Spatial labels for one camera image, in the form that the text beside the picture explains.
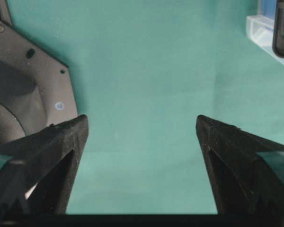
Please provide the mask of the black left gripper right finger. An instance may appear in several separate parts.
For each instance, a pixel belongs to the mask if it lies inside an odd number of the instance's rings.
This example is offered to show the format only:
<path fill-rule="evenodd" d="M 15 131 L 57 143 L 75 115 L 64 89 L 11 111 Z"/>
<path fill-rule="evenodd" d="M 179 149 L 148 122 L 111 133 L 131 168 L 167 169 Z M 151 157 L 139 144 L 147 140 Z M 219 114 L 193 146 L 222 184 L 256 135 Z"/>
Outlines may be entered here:
<path fill-rule="evenodd" d="M 219 214 L 284 219 L 284 145 L 204 115 L 196 134 Z"/>

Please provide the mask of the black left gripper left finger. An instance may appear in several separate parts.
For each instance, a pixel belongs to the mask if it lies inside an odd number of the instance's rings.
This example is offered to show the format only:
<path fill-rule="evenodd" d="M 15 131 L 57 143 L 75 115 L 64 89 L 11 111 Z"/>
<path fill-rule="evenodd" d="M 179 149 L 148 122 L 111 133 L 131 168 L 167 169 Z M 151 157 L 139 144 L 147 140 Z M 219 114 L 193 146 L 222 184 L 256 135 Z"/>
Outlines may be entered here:
<path fill-rule="evenodd" d="M 87 138 L 80 115 L 0 144 L 0 222 L 8 215 L 65 214 Z"/>

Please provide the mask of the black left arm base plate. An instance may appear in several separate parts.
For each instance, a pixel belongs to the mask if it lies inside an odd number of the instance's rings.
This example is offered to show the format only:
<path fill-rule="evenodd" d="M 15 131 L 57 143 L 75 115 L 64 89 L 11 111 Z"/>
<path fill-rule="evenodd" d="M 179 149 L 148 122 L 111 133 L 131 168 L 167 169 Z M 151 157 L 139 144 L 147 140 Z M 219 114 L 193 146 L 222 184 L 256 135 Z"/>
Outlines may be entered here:
<path fill-rule="evenodd" d="M 77 116 L 68 67 L 17 32 L 0 0 L 0 144 Z"/>

